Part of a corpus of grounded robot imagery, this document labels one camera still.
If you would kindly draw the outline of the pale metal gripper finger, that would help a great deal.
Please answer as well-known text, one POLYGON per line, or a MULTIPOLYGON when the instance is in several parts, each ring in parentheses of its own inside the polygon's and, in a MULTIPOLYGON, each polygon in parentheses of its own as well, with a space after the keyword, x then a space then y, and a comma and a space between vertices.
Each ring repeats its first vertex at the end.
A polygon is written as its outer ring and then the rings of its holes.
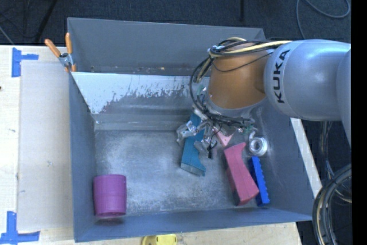
POLYGON ((194 137, 198 134, 198 128, 197 126, 194 125, 194 123, 191 120, 189 120, 188 122, 177 128, 176 133, 177 133, 176 142, 181 147, 183 147, 186 138, 194 137))
POLYGON ((210 140, 207 138, 203 138, 202 140, 195 140, 194 147, 198 150, 199 153, 208 153, 210 149, 210 140))

